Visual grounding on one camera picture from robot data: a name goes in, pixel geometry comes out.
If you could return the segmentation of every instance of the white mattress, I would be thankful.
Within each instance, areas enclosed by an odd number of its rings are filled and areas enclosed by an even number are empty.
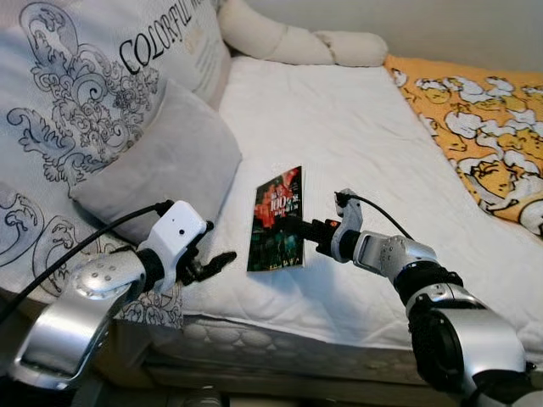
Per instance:
[[[207,317],[186,317],[182,331],[153,335],[147,366],[194,364],[217,368],[349,380],[423,384],[411,352],[324,343],[277,330]]]
[[[209,255],[233,249],[238,258],[220,275],[183,288],[186,314],[329,343],[411,347],[389,282],[335,263],[314,243],[305,243],[303,268],[246,271],[255,189],[301,164],[306,220],[337,219],[333,192],[345,187],[381,204],[516,327],[532,360],[543,360],[543,243],[477,207],[384,68],[236,58],[221,115],[244,161],[206,239]],[[398,233],[362,209],[362,229]]]

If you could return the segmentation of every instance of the book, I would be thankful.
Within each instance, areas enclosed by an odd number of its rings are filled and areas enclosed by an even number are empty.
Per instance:
[[[283,172],[256,189],[248,271],[303,265],[304,239],[281,231],[283,216],[302,218],[302,167]]]

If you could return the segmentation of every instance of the patterned pillow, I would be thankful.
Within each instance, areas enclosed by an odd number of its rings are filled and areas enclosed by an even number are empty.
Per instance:
[[[210,0],[8,0],[0,25],[0,287],[20,291],[94,230],[70,200],[145,132],[172,78],[218,106],[230,56]],[[104,237],[83,253],[119,243]],[[75,257],[34,292],[58,296]],[[179,323],[179,297],[132,319]]]
[[[481,209],[543,236],[543,74],[385,66]]]

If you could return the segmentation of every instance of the white cushion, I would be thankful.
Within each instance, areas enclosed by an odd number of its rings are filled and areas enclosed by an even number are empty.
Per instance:
[[[228,0],[219,13],[222,37],[242,53],[285,64],[379,66],[388,49],[380,36],[366,32],[311,33],[270,20],[244,0]]]
[[[333,64],[326,45],[308,30],[270,20],[244,0],[228,0],[219,13],[219,25],[224,41],[251,57],[287,64]]]
[[[381,66],[389,49],[383,38],[370,32],[317,31],[328,45],[336,64],[343,66]]]

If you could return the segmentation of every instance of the wall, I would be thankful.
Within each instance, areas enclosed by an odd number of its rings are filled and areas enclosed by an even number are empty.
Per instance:
[[[400,56],[543,71],[543,0],[246,0],[308,29],[370,31]]]

